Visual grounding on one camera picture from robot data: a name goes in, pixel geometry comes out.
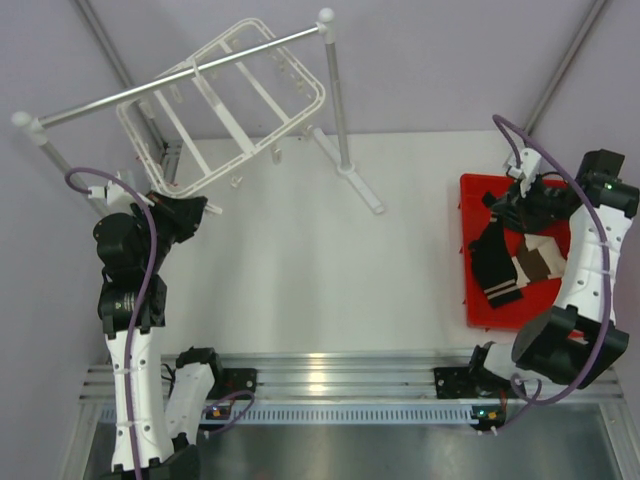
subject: table surface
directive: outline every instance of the table surface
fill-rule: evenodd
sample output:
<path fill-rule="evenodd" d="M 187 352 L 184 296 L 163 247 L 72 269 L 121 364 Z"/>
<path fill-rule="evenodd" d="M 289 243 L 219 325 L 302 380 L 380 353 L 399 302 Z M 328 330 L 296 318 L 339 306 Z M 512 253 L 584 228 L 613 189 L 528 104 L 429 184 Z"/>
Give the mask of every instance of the table surface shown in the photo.
<path fill-rule="evenodd" d="M 197 142 L 215 165 L 231 140 Z M 279 142 L 202 190 L 224 208 L 175 245 L 163 353 L 387 352 L 509 342 L 466 325 L 459 178 L 500 174 L 496 132 L 350 136 L 351 156 L 386 206 L 374 215 L 314 142 Z M 176 181 L 198 173 L 183 149 Z"/>

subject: metal floor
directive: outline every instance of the metal floor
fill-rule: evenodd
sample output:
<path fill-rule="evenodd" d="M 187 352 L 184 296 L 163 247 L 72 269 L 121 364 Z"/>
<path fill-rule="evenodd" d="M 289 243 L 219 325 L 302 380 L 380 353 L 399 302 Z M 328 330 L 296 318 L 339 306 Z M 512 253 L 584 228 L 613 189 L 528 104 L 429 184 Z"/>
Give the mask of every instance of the metal floor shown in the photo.
<path fill-rule="evenodd" d="M 85 480 L 109 469 L 100 424 Z M 202 480 L 616 480 L 597 406 L 538 408 L 498 437 L 424 426 L 239 426 L 198 439 Z"/>

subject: silver metal rod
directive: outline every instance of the silver metal rod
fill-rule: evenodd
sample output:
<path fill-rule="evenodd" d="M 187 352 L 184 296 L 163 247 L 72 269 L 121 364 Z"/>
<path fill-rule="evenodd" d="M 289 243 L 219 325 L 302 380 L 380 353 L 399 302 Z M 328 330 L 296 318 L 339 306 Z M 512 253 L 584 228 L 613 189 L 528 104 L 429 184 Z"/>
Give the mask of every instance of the silver metal rod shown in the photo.
<path fill-rule="evenodd" d="M 71 169 L 71 166 L 69 166 L 69 164 L 64 159 L 62 154 L 58 151 L 56 147 L 53 146 L 51 142 L 47 142 L 44 145 L 41 145 L 40 149 L 44 152 L 44 154 L 47 157 L 49 157 L 49 160 L 51 160 L 51 163 L 53 163 L 58 168 L 58 170 L 62 172 L 63 175 L 65 175 Z M 81 178 L 79 178 L 77 175 L 74 176 L 71 179 L 71 181 L 77 187 L 80 187 L 83 189 L 89 188 L 87 184 L 84 183 L 84 181 Z M 85 197 L 85 199 L 87 200 L 87 203 L 91 206 L 91 208 L 93 208 L 93 210 L 100 216 L 100 218 L 106 217 L 107 215 L 109 215 L 109 213 L 111 213 L 109 212 L 107 207 L 99 200 L 95 200 L 87 197 Z"/>
<path fill-rule="evenodd" d="M 589 36 L 589 33 L 593 31 L 593 27 L 595 26 L 598 19 L 602 17 L 602 14 L 605 11 L 605 7 L 610 3 L 610 0 L 594 0 L 589 7 L 588 12 L 582 19 L 576 34 L 574 35 L 569 47 L 565 51 L 558 67 L 555 72 L 551 76 L 549 83 L 545 87 L 542 95 L 538 98 L 535 107 L 527 117 L 527 122 L 525 124 L 524 130 L 528 134 L 533 133 L 536 129 L 544 112 L 547 110 L 549 105 L 551 104 L 551 100 L 558 90 L 560 83 L 565 78 L 567 72 L 571 68 L 574 60 L 576 59 L 578 52 L 582 49 L 585 44 L 585 40 Z"/>
<path fill-rule="evenodd" d="M 302 30 L 297 33 L 293 33 L 291 35 L 287 35 L 286 37 L 276 38 L 275 40 L 264 43 L 262 45 L 257 45 L 255 47 L 242 50 L 241 52 L 232 53 L 231 55 L 227 55 L 226 57 L 213 60 L 209 63 L 204 63 L 198 67 L 198 70 L 200 72 L 206 72 L 207 70 L 211 70 L 213 68 L 217 68 L 222 65 L 235 63 L 250 55 L 255 55 L 256 53 L 264 52 L 265 50 L 269 50 L 274 47 L 279 47 L 293 40 L 299 40 L 301 38 L 314 35 L 318 33 L 319 30 L 320 30 L 319 27 L 317 25 L 314 25 L 311 28 Z M 123 90 L 120 93 L 116 93 L 108 97 L 93 100 L 91 102 L 78 105 L 77 107 L 73 107 L 68 110 L 64 110 L 62 112 L 54 113 L 53 115 L 40 117 L 38 120 L 40 121 L 40 124 L 44 128 L 50 128 L 55 125 L 59 125 L 61 123 L 73 120 L 74 118 L 78 118 L 83 115 L 87 115 L 89 113 L 95 112 L 97 110 L 110 107 L 117 103 L 124 102 L 126 100 L 136 99 L 138 97 L 141 97 L 145 93 L 151 92 L 153 90 L 157 90 L 161 87 L 165 87 L 167 85 L 177 83 L 180 80 L 184 80 L 186 78 L 191 78 L 194 76 L 195 76 L 194 69 L 188 68 L 186 70 L 181 70 L 180 72 L 174 73 L 172 75 L 168 75 L 166 77 L 153 80 L 149 83 L 145 83 L 144 85 L 139 85 L 137 87 Z"/>
<path fill-rule="evenodd" d="M 344 117 L 344 105 L 342 103 L 342 90 L 340 88 L 340 75 L 338 73 L 338 57 L 336 44 L 328 43 L 327 61 L 329 62 L 329 78 L 331 81 L 331 97 L 333 98 L 333 111 L 336 116 L 336 130 L 338 132 L 338 147 L 340 148 L 340 169 L 348 171 L 353 168 L 349 157 L 349 142 L 347 140 L 347 125 Z"/>
<path fill-rule="evenodd" d="M 93 7 L 91 6 L 90 0 L 72 0 L 73 4 L 76 6 L 78 11 L 78 15 L 82 18 L 82 20 L 86 23 L 87 28 L 94 36 L 100 50 L 102 51 L 105 59 L 113 69 L 113 73 L 115 74 L 120 86 L 122 88 L 131 88 L 135 86 L 133 83 L 133 79 L 127 70 L 127 67 L 124 65 L 124 62 L 120 58 L 118 51 L 113 46 L 109 35 L 107 35 L 106 30 L 102 26 L 102 22 L 100 22 L 100 18 L 98 14 L 95 12 Z M 146 129 L 149 136 L 153 139 L 156 148 L 159 152 L 164 151 L 165 140 L 162 137 L 162 133 L 160 129 L 156 125 L 156 123 L 148 118 L 138 105 L 135 105 L 135 108 L 140 115 L 140 119 L 143 122 L 143 127 Z"/>

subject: purple cable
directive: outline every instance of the purple cable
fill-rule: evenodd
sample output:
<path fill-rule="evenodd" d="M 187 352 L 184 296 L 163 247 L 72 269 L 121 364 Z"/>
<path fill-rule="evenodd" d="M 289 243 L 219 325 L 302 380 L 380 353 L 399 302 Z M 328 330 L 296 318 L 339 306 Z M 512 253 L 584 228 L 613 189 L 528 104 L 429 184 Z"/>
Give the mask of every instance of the purple cable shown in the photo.
<path fill-rule="evenodd" d="M 598 231 L 598 237 L 600 237 L 601 248 L 602 248 L 602 270 L 603 270 L 602 289 L 604 291 L 604 305 L 602 309 L 602 319 L 601 319 L 602 324 L 600 326 L 600 330 L 598 331 L 598 337 L 596 338 L 596 341 L 593 345 L 593 349 L 591 350 L 591 354 L 589 355 L 589 358 L 585 362 L 584 367 L 582 367 L 582 370 L 580 370 L 580 373 L 573 380 L 573 382 L 571 382 L 564 390 L 562 390 L 557 395 L 554 395 L 553 397 L 545 398 L 544 400 L 537 400 L 536 398 L 527 397 L 524 393 L 520 392 L 518 388 L 516 388 L 517 382 L 522 381 L 520 376 L 516 373 L 511 377 L 511 385 L 513 387 L 513 390 L 515 391 L 516 395 L 518 395 L 518 397 L 520 397 L 522 400 L 527 402 L 527 404 L 537 405 L 537 406 L 551 405 L 553 403 L 557 403 L 560 400 L 566 398 L 574 390 L 578 388 L 578 386 L 586 378 L 586 376 L 589 374 L 594 364 L 596 363 L 596 359 L 600 354 L 600 350 L 602 349 L 602 345 L 604 344 L 604 340 L 607 335 L 607 330 L 609 327 L 609 318 L 611 316 L 611 276 L 609 274 L 609 270 L 611 269 L 611 258 L 609 256 L 609 247 L 607 245 L 607 234 L 605 232 L 604 226 L 602 225 L 602 222 L 600 221 L 600 218 L 598 217 L 595 207 L 593 206 L 593 204 L 591 203 L 587 195 L 584 193 L 580 185 L 578 185 L 578 182 L 576 182 L 573 179 L 573 177 L 569 175 L 569 173 L 564 168 L 562 168 L 562 166 L 558 163 L 558 161 L 555 160 L 551 156 L 551 154 L 547 152 L 542 147 L 542 145 L 540 145 L 540 143 L 538 143 L 538 141 L 531 138 L 529 135 L 527 135 L 527 133 L 524 130 L 522 130 L 521 128 L 514 125 L 509 120 L 507 120 L 506 118 L 500 115 L 494 115 L 493 121 L 498 126 L 502 134 L 505 135 L 505 137 L 509 141 L 509 145 L 511 145 L 511 148 L 514 150 L 514 153 L 517 155 L 518 159 L 520 158 L 520 155 L 519 155 L 519 152 L 517 152 L 515 142 L 507 134 L 505 127 L 511 130 L 513 133 L 515 133 L 518 137 L 520 137 L 528 146 L 530 146 L 532 149 L 537 151 L 542 156 L 542 158 L 544 158 L 560 174 L 560 176 L 569 184 L 569 186 L 576 193 L 576 195 L 578 195 L 578 198 L 580 198 L 580 201 L 589 212 L 589 215 L 591 216 L 591 219 L 593 220 L 593 223 L 596 226 L 596 230 Z"/>
<path fill-rule="evenodd" d="M 238 422 L 239 422 L 239 421 L 240 421 L 240 420 L 241 420 L 241 419 L 242 419 L 242 418 L 247 414 L 247 412 L 249 411 L 249 409 L 250 409 L 251 407 L 253 407 L 253 404 L 254 404 L 254 403 L 255 403 L 255 401 L 256 401 L 256 396 L 255 396 L 255 395 L 253 394 L 253 392 L 252 392 L 252 391 L 250 391 L 250 390 L 240 390 L 240 391 L 238 391 L 238 392 L 230 393 L 230 394 L 229 394 L 229 395 L 227 395 L 226 397 L 222 397 L 220 400 L 216 400 L 214 403 L 212 403 L 211 405 L 207 406 L 207 407 L 204 409 L 204 412 L 203 412 L 203 413 L 207 413 L 209 410 L 211 410 L 212 408 L 217 407 L 217 406 L 218 406 L 218 405 L 220 405 L 221 403 L 227 402 L 227 401 L 229 401 L 229 400 L 233 400 L 233 399 L 235 399 L 235 398 L 238 398 L 238 397 L 239 397 L 239 396 L 241 396 L 241 395 L 249 395 L 249 396 L 251 397 L 251 400 L 249 401 L 249 405 L 247 405 L 247 406 L 245 407 L 245 409 L 244 409 L 242 412 L 240 412 L 236 418 L 234 418 L 233 420 L 231 420 L 231 421 L 230 421 L 229 423 L 227 423 L 224 427 L 219 428 L 219 429 L 217 429 L 217 430 L 213 430 L 213 431 L 211 432 L 211 435 L 218 434 L 218 433 L 223 433 L 223 432 L 226 432 L 227 430 L 231 430 L 231 429 L 235 426 L 235 424 L 236 424 L 236 423 L 238 423 Z"/>
<path fill-rule="evenodd" d="M 136 297 L 136 303 L 133 307 L 133 313 L 131 314 L 131 320 L 129 321 L 129 328 L 127 329 L 127 339 L 125 341 L 124 347 L 124 375 L 125 375 L 125 383 L 124 383 L 124 392 L 125 392 L 125 402 L 127 405 L 127 420 L 131 422 L 131 428 L 129 429 L 129 438 L 131 439 L 131 453 L 133 456 L 133 467 L 135 471 L 136 480 L 142 480 L 142 470 L 140 468 L 140 451 L 138 449 L 138 437 L 136 435 L 136 425 L 134 422 L 134 412 L 133 412 L 133 395 L 132 395 L 132 385 L 131 385 L 131 375 L 129 374 L 129 370 L 131 368 L 131 346 L 133 342 L 133 331 L 135 329 L 136 318 L 138 318 L 138 314 L 140 313 L 140 309 L 142 308 L 142 303 L 144 302 L 144 294 L 149 287 L 149 282 L 151 280 L 151 275 L 153 274 L 153 265 L 156 261 L 156 249 L 157 249 L 157 233 L 156 233 L 156 224 L 153 221 L 153 216 L 151 215 L 151 211 L 147 204 L 140 198 L 140 194 L 136 192 L 129 185 L 124 183 L 119 178 L 103 172 L 101 170 L 97 170 L 95 168 L 87 168 L 87 167 L 77 167 L 69 170 L 65 176 L 64 180 L 69 186 L 69 188 L 75 190 L 76 192 L 89 194 L 91 193 L 89 190 L 80 188 L 76 186 L 72 181 L 71 177 L 76 173 L 88 173 L 90 175 L 97 175 L 98 177 L 106 178 L 107 180 L 111 180 L 113 183 L 122 187 L 129 195 L 133 197 L 135 202 L 138 204 L 144 216 L 149 223 L 149 235 L 151 236 L 151 248 L 149 250 L 149 260 L 147 262 L 147 270 L 144 274 L 144 278 L 142 280 L 142 285 L 140 286 L 140 291 L 138 292 L 138 296 Z"/>

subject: purple hose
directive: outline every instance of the purple hose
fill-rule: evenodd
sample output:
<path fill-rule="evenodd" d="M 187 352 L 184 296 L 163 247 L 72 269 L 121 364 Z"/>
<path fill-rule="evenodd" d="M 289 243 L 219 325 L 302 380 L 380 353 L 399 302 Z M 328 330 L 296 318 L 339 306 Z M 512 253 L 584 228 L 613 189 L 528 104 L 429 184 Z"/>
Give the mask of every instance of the purple hose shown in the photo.
<path fill-rule="evenodd" d="M 129 328 L 127 329 L 127 339 L 124 347 L 124 375 L 125 375 L 125 383 L 124 383 L 124 392 L 125 392 L 125 401 L 127 404 L 127 421 L 131 422 L 131 428 L 129 429 L 129 437 L 131 439 L 131 453 L 133 456 L 133 467 L 136 475 L 136 480 L 142 480 L 142 470 L 140 468 L 140 451 L 138 449 L 138 437 L 136 435 L 136 425 L 134 422 L 134 412 L 133 412 L 133 396 L 132 396 L 132 385 L 131 385 L 131 375 L 129 374 L 129 370 L 131 368 L 131 344 L 133 342 L 133 331 L 135 329 L 136 318 L 138 318 L 138 314 L 140 313 L 140 309 L 142 308 L 142 303 L 144 302 L 144 294 L 147 291 L 149 286 L 149 281 L 151 280 L 151 275 L 153 274 L 153 265 L 156 261 L 156 249 L 157 249 L 157 233 L 156 233 L 156 224 L 153 221 L 153 216 L 151 215 L 151 211 L 147 204 L 140 198 L 138 192 L 136 192 L 129 185 L 124 183 L 119 178 L 103 172 L 101 170 L 97 170 L 95 168 L 87 168 L 87 167 L 77 167 L 69 170 L 65 176 L 64 180 L 67 182 L 70 188 L 75 190 L 76 192 L 89 194 L 91 193 L 89 190 L 85 190 L 76 186 L 72 181 L 71 177 L 76 173 L 88 173 L 91 175 L 97 175 L 98 177 L 106 178 L 107 180 L 111 180 L 113 183 L 122 187 L 129 195 L 133 197 L 135 202 L 138 204 L 144 216 L 149 223 L 149 235 L 151 236 L 151 248 L 149 250 L 149 260 L 147 262 L 147 270 L 144 274 L 144 278 L 142 280 L 142 285 L 140 286 L 140 291 L 138 292 L 138 296 L 136 297 L 136 303 L 133 307 L 133 313 L 131 314 L 131 320 L 129 321 Z"/>
<path fill-rule="evenodd" d="M 529 398 L 525 394 L 521 393 L 518 388 L 515 388 L 517 386 L 516 382 L 521 380 L 520 376 L 516 373 L 511 377 L 511 385 L 512 387 L 514 387 L 513 390 L 516 392 L 516 395 L 518 395 L 518 397 L 520 397 L 522 400 L 527 402 L 527 404 L 537 405 L 537 406 L 551 405 L 553 403 L 559 402 L 563 398 L 566 398 L 574 390 L 578 388 L 578 386 L 582 383 L 582 381 L 589 374 L 594 364 L 596 363 L 596 359 L 600 354 L 600 350 L 602 349 L 602 345 L 604 344 L 604 340 L 607 335 L 607 330 L 609 327 L 609 318 L 611 316 L 611 276 L 609 274 L 609 270 L 611 269 L 611 259 L 609 257 L 609 247 L 607 245 L 607 234 L 605 232 L 604 226 L 602 225 L 602 222 L 600 221 L 600 218 L 598 217 L 598 214 L 593 204 L 591 203 L 587 195 L 584 193 L 580 185 L 578 185 L 578 182 L 576 182 L 573 179 L 573 177 L 569 175 L 569 173 L 564 168 L 562 168 L 562 166 L 558 163 L 558 161 L 555 160 L 551 156 L 551 154 L 549 154 L 549 152 L 547 152 L 542 147 L 542 145 L 540 145 L 540 143 L 538 143 L 536 140 L 534 140 L 529 135 L 527 135 L 527 133 L 524 132 L 521 128 L 517 127 L 516 125 L 511 123 L 509 120 L 507 120 L 506 118 L 500 115 L 494 115 L 493 121 L 498 126 L 502 134 L 505 135 L 505 137 L 509 141 L 509 145 L 511 145 L 511 148 L 514 150 L 514 153 L 516 154 L 517 159 L 520 158 L 519 152 L 517 151 L 517 148 L 515 146 L 513 139 L 511 139 L 511 137 L 507 134 L 505 127 L 511 130 L 513 133 L 515 133 L 518 137 L 520 137 L 528 146 L 530 146 L 532 149 L 537 151 L 542 156 L 542 158 L 544 158 L 560 174 L 560 176 L 569 184 L 569 186 L 576 193 L 576 195 L 578 195 L 578 198 L 580 198 L 580 201 L 589 212 L 589 215 L 591 216 L 591 219 L 593 220 L 593 223 L 596 226 L 596 230 L 598 230 L 598 237 L 600 238 L 600 242 L 601 242 L 602 270 L 604 272 L 602 275 L 602 289 L 604 291 L 604 305 L 602 309 L 602 319 L 601 319 L 602 325 L 600 326 L 600 330 L 598 331 L 598 337 L 596 338 L 596 341 L 593 345 L 593 349 L 591 350 L 591 354 L 589 355 L 589 358 L 584 364 L 584 367 L 582 367 L 582 370 L 580 371 L 578 376 L 573 380 L 573 382 L 571 382 L 564 390 L 562 390 L 557 395 L 554 395 L 553 397 L 545 398 L 544 400 Z"/>
<path fill-rule="evenodd" d="M 249 409 L 250 409 L 251 407 L 253 407 L 253 404 L 254 404 L 254 403 L 255 403 L 255 401 L 256 401 L 256 396 L 255 396 L 255 395 L 253 394 L 253 392 L 252 392 L 252 391 L 250 391 L 250 390 L 240 390 L 240 391 L 238 391 L 238 392 L 230 393 L 230 394 L 229 394 L 229 395 L 227 395 L 226 397 L 222 397 L 220 400 L 216 400 L 214 403 L 212 403 L 211 405 L 209 405 L 208 407 L 206 407 L 206 408 L 204 409 L 203 413 L 207 413 L 207 411 L 211 410 L 212 408 L 217 407 L 217 406 L 218 406 L 218 405 L 220 405 L 221 403 L 227 402 L 227 401 L 229 401 L 229 400 L 233 400 L 233 399 L 235 399 L 235 398 L 237 398 L 237 397 L 239 397 L 239 396 L 241 396 L 241 395 L 249 395 L 249 396 L 251 397 L 251 401 L 249 401 L 249 405 L 247 405 L 247 406 L 245 407 L 245 409 L 244 409 L 242 412 L 240 412 L 240 414 L 239 414 L 236 418 L 234 418 L 233 420 L 231 420 L 231 421 L 230 421 L 229 423 L 227 423 L 224 427 L 219 428 L 219 429 L 217 429 L 217 430 L 213 430 L 213 431 L 211 432 L 211 435 L 218 434 L 218 433 L 223 433 L 223 432 L 226 432 L 227 430 L 231 430 L 231 429 L 235 426 L 235 424 L 236 424 L 236 423 L 238 423 L 238 422 L 239 422 L 239 421 L 240 421 L 240 420 L 241 420 L 241 419 L 242 419 L 242 418 L 247 414 L 247 412 L 249 411 Z"/>

